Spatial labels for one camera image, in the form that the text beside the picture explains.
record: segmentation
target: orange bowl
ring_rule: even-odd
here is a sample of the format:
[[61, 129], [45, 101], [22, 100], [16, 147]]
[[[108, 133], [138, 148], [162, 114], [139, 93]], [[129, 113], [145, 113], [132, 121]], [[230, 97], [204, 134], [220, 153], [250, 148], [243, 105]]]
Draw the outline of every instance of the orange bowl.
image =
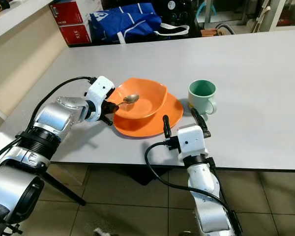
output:
[[130, 78], [116, 88], [108, 101], [119, 104], [131, 94], [138, 94], [139, 100], [134, 104], [121, 104], [116, 115], [127, 119], [142, 119], [155, 114], [164, 105], [167, 87], [152, 80]]
[[149, 137], [163, 133], [163, 115], [168, 115], [170, 127], [175, 126], [181, 119], [183, 106], [173, 95], [167, 95], [164, 106], [145, 119], [125, 119], [114, 116], [114, 126], [121, 134], [130, 137]]

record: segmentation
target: metal spoon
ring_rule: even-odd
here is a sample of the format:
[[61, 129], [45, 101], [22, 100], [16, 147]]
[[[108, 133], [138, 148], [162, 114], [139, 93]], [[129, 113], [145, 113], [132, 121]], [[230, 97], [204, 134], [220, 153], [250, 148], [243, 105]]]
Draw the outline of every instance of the metal spoon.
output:
[[137, 94], [128, 95], [124, 97], [123, 102], [120, 102], [117, 106], [121, 105], [122, 103], [127, 103], [127, 104], [135, 103], [138, 100], [139, 100], [139, 95]]

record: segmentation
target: white table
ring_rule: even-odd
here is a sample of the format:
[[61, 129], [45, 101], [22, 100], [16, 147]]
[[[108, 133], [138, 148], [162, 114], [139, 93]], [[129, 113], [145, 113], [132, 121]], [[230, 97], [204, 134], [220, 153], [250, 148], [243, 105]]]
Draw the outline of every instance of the white table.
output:
[[[105, 75], [116, 86], [130, 77], [148, 78], [178, 99], [187, 98], [191, 81], [210, 80], [218, 111], [207, 122], [212, 137], [206, 145], [217, 167], [295, 170], [295, 31], [68, 48], [4, 122], [0, 149], [24, 130], [47, 92], [82, 75]], [[49, 101], [82, 96], [87, 88], [74, 82]], [[187, 114], [175, 128], [192, 122]], [[162, 140], [164, 135], [129, 138], [102, 122], [85, 122], [72, 129], [52, 161], [144, 164], [147, 146]], [[153, 164], [181, 165], [175, 150], [152, 153]]]

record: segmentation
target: blue bag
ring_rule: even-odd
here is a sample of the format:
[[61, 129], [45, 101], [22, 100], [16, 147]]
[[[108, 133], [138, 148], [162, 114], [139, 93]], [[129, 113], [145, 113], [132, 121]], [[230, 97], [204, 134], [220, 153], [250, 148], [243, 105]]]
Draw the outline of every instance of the blue bag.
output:
[[125, 43], [132, 36], [145, 36], [157, 31], [161, 18], [151, 3], [120, 6], [90, 14], [92, 32], [105, 42]]

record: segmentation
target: cardboard box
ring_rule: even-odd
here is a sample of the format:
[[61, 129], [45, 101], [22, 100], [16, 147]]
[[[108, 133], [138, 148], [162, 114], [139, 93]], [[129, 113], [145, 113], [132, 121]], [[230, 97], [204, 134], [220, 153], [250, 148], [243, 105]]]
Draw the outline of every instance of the cardboard box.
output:
[[59, 29], [68, 45], [91, 43], [88, 20], [83, 24], [60, 26]]
[[101, 0], [61, 0], [49, 6], [60, 26], [82, 24], [90, 13], [103, 10]]

